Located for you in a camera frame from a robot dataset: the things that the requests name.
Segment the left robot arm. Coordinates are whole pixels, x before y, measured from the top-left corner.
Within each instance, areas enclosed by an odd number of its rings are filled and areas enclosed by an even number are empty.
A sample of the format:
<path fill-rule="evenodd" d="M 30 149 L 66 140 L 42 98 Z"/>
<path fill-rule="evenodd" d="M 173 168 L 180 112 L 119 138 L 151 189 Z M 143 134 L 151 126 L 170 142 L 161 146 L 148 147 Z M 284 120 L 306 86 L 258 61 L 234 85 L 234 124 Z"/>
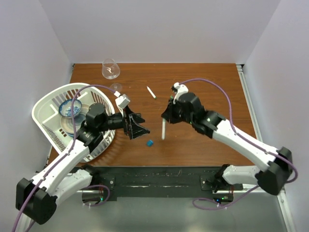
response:
<path fill-rule="evenodd" d="M 18 216 L 28 216 L 42 225 L 54 214 L 61 194 L 57 187 L 65 176 L 103 140 L 108 130 L 123 129 L 130 139 L 138 138 L 150 131 L 141 124 L 145 120 L 126 106 L 122 113 L 107 115 L 102 103 L 92 104 L 85 120 L 68 147 L 44 170 L 31 180 L 22 178 L 16 185 L 15 207 Z"/>

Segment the white pen light green end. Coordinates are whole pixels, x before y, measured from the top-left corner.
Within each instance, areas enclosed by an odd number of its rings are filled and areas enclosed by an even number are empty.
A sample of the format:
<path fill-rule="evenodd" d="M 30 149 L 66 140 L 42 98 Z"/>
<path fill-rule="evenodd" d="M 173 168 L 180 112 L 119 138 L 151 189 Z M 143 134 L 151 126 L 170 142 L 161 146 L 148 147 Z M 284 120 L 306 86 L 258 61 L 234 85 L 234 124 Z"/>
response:
<path fill-rule="evenodd" d="M 166 136 L 166 120 L 163 118 L 162 119 L 162 134 L 161 134 L 161 139 L 164 140 Z"/>

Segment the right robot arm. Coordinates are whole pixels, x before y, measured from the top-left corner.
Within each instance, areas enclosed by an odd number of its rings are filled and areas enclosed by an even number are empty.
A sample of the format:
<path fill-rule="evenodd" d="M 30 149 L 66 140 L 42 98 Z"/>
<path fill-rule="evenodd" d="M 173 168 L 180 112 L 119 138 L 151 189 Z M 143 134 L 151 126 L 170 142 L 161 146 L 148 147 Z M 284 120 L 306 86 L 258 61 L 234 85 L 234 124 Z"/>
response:
<path fill-rule="evenodd" d="M 258 185 L 271 195 L 278 195 L 292 174 L 292 153 L 264 144 L 240 129 L 216 111 L 206 110 L 192 92 L 168 101 L 162 118 L 170 124 L 186 122 L 211 139 L 221 142 L 249 159 L 252 166 L 224 164 L 208 180 L 215 188 L 225 190 L 235 184 Z"/>

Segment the white pen dark green end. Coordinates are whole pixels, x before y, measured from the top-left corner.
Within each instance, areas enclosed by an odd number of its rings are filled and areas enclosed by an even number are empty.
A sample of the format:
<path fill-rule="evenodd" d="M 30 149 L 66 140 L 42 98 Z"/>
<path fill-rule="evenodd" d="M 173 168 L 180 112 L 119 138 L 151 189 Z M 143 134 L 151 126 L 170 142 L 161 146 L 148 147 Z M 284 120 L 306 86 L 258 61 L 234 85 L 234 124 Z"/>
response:
<path fill-rule="evenodd" d="M 149 93 L 151 94 L 151 96 L 154 98 L 154 99 L 156 99 L 156 95 L 152 92 L 152 90 L 147 86 L 146 87 L 147 88 L 147 90 L 149 91 Z"/>

